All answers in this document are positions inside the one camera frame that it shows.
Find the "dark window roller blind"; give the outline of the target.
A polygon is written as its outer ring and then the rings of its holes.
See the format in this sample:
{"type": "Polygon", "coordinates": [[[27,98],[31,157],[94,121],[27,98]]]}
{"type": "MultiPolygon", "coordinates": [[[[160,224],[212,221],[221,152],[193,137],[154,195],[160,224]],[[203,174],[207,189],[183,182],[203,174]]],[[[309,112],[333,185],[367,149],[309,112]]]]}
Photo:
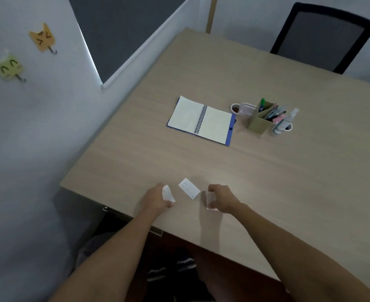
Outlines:
{"type": "Polygon", "coordinates": [[[104,85],[187,0],[69,0],[104,85]]]}

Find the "white paper slip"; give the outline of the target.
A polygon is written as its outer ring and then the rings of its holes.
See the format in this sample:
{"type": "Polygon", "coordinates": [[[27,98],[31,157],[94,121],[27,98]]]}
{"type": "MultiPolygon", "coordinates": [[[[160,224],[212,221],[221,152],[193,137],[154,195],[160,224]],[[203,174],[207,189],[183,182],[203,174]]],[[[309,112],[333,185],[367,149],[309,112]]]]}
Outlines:
{"type": "Polygon", "coordinates": [[[162,198],[164,201],[176,202],[168,185],[162,187],[162,198]]]}
{"type": "Polygon", "coordinates": [[[214,192],[206,192],[206,207],[208,210],[218,211],[216,207],[211,207],[212,203],[216,201],[216,194],[214,192]]]}
{"type": "Polygon", "coordinates": [[[178,184],[178,186],[192,200],[194,200],[201,193],[201,191],[188,178],[184,178],[178,184]]]}

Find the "orange cat wall hook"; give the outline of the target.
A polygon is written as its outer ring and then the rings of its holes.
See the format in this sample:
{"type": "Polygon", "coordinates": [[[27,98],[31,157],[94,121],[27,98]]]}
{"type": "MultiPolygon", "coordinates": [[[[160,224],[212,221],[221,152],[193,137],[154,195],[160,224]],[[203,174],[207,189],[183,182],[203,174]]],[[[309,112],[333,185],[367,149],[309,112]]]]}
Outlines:
{"type": "Polygon", "coordinates": [[[53,36],[51,30],[49,29],[48,25],[44,22],[42,25],[42,30],[40,32],[33,32],[29,31],[28,35],[31,40],[34,42],[36,47],[40,52],[44,52],[49,50],[52,55],[57,55],[57,50],[53,49],[52,46],[55,45],[56,40],[53,36]]]}

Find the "person's left forearm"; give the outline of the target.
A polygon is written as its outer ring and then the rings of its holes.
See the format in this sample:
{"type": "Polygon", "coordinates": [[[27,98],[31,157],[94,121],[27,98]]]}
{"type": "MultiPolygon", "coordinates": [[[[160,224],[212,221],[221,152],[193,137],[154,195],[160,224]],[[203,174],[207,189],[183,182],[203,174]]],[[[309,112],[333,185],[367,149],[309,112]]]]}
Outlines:
{"type": "Polygon", "coordinates": [[[148,233],[158,216],[139,212],[86,259],[48,302],[125,302],[148,233]]]}

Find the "wooden door frame post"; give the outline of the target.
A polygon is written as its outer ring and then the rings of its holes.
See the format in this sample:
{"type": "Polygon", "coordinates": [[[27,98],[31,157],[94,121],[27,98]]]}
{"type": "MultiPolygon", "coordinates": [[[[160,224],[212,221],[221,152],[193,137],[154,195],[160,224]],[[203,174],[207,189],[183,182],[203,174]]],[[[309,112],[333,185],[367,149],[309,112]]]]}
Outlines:
{"type": "Polygon", "coordinates": [[[211,0],[211,3],[210,3],[209,13],[208,13],[208,20],[207,20],[207,23],[206,23],[206,30],[205,30],[205,32],[207,34],[210,34],[211,30],[212,30],[212,24],[213,24],[214,15],[215,15],[215,12],[216,12],[217,2],[218,2],[218,0],[211,0]]]}

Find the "person's left black slipper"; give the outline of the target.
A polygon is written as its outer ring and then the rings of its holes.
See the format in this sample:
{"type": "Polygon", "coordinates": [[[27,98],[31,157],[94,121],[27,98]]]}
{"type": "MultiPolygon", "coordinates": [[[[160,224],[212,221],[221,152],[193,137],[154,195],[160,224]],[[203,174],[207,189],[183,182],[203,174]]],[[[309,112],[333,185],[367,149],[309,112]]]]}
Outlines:
{"type": "Polygon", "coordinates": [[[167,269],[150,269],[147,273],[147,290],[143,302],[171,302],[167,269]]]}

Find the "person's right black slipper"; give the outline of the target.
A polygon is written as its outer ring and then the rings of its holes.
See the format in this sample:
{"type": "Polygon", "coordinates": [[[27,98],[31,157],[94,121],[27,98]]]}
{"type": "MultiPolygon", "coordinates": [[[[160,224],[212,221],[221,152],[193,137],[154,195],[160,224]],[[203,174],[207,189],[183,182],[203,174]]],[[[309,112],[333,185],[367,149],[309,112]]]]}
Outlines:
{"type": "Polygon", "coordinates": [[[177,249],[174,256],[174,266],[180,280],[196,281],[199,279],[197,265],[186,249],[177,249]]]}

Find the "person's right forearm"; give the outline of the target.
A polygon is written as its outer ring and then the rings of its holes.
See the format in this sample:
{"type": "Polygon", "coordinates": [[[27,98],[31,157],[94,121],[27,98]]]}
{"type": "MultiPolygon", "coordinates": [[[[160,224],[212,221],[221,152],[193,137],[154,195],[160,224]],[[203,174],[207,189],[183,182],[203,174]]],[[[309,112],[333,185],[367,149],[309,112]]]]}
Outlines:
{"type": "Polygon", "coordinates": [[[370,302],[370,289],[326,254],[236,202],[228,211],[247,230],[297,302],[370,302]]]}

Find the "green cat wall hook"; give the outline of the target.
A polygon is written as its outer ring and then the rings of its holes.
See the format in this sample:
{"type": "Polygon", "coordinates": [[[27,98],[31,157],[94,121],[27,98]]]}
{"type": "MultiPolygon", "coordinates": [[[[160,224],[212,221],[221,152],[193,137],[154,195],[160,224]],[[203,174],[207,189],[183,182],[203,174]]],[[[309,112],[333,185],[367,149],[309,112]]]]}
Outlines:
{"type": "Polygon", "coordinates": [[[0,77],[3,80],[11,81],[17,79],[20,82],[26,83],[26,78],[21,77],[23,71],[23,65],[10,53],[7,53],[4,58],[0,59],[0,77]]]}

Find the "person's black slipper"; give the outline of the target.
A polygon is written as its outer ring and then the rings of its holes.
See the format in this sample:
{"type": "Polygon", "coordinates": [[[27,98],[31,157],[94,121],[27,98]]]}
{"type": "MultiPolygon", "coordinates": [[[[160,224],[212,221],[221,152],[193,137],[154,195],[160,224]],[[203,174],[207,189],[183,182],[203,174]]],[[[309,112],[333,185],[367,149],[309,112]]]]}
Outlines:
{"type": "Polygon", "coordinates": [[[167,269],[150,269],[147,273],[147,290],[143,302],[171,302],[167,269]]]}
{"type": "Polygon", "coordinates": [[[199,279],[197,265],[186,249],[177,249],[174,256],[174,266],[180,280],[196,281],[199,279]]]}

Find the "pink white eraser box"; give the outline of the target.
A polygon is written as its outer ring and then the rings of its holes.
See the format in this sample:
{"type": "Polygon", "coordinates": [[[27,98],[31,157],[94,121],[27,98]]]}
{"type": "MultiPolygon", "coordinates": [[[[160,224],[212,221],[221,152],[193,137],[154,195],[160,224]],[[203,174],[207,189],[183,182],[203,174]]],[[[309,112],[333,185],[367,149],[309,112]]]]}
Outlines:
{"type": "Polygon", "coordinates": [[[251,117],[256,110],[258,110],[258,107],[255,105],[249,103],[241,103],[238,107],[238,115],[251,117]]]}

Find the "bunch of pens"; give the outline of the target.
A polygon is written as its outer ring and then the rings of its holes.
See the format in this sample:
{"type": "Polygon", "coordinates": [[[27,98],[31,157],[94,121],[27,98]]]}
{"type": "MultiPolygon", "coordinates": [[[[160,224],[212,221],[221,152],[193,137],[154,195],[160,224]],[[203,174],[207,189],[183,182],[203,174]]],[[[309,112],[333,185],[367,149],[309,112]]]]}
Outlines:
{"type": "Polygon", "coordinates": [[[278,104],[273,104],[270,108],[266,110],[266,114],[263,116],[263,120],[273,123],[273,120],[278,116],[281,116],[286,112],[285,106],[279,106],[278,104]]]}

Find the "tan desk organizer box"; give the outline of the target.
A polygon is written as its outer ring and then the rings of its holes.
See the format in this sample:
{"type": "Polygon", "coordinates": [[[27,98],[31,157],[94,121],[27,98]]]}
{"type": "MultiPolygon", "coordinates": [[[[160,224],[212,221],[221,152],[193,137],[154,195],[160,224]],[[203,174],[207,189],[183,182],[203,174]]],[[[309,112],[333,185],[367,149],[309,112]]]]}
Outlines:
{"type": "Polygon", "coordinates": [[[252,116],[247,125],[247,129],[256,134],[262,135],[275,127],[272,121],[266,119],[266,117],[275,109],[278,104],[264,101],[263,109],[260,111],[261,101],[258,103],[257,108],[253,111],[252,116]]]}

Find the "open spiral notebook blue cover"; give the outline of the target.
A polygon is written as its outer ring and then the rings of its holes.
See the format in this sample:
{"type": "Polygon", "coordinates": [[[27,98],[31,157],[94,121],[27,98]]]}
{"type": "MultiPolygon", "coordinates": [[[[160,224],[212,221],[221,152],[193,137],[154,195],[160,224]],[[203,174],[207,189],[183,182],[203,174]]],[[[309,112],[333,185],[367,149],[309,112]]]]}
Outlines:
{"type": "Polygon", "coordinates": [[[236,115],[180,96],[167,127],[229,146],[236,115]]]}

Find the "black mesh office chair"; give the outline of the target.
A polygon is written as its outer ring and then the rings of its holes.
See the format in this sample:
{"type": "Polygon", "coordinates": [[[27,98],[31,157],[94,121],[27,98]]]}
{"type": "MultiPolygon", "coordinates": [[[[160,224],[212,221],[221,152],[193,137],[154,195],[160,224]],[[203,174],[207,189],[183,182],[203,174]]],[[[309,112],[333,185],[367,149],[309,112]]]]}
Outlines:
{"type": "Polygon", "coordinates": [[[296,2],[270,53],[343,74],[369,38],[370,19],[296,2]]]}

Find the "person's right hand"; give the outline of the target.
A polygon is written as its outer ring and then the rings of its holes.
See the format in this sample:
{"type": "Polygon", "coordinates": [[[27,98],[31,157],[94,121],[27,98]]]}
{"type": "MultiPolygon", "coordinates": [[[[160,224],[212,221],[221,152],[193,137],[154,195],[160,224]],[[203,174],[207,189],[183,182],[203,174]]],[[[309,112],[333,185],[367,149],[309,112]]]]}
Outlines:
{"type": "Polygon", "coordinates": [[[233,214],[236,209],[240,206],[241,202],[232,193],[231,189],[227,185],[213,186],[213,191],[217,196],[216,207],[221,210],[222,213],[233,214]]]}

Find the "clear spray bottle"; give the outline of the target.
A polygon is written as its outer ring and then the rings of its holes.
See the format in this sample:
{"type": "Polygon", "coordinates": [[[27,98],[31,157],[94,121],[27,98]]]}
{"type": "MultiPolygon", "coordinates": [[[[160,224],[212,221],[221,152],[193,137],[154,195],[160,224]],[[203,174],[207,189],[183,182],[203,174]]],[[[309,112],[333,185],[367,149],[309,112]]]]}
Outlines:
{"type": "Polygon", "coordinates": [[[282,120],[285,120],[285,121],[288,121],[288,122],[293,122],[293,120],[294,120],[294,118],[295,118],[295,116],[297,115],[298,112],[299,112],[299,109],[298,108],[295,108],[288,115],[286,115],[282,120]]]}

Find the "person's left hand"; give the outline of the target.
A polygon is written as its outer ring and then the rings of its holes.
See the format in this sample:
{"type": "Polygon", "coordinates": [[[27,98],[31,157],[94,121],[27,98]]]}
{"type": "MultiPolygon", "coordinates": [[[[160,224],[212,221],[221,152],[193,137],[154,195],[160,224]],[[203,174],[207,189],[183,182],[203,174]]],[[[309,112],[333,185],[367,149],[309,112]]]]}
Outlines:
{"type": "Polygon", "coordinates": [[[166,209],[162,200],[161,183],[148,189],[143,195],[140,204],[140,212],[146,212],[155,216],[163,213],[166,209]]]}

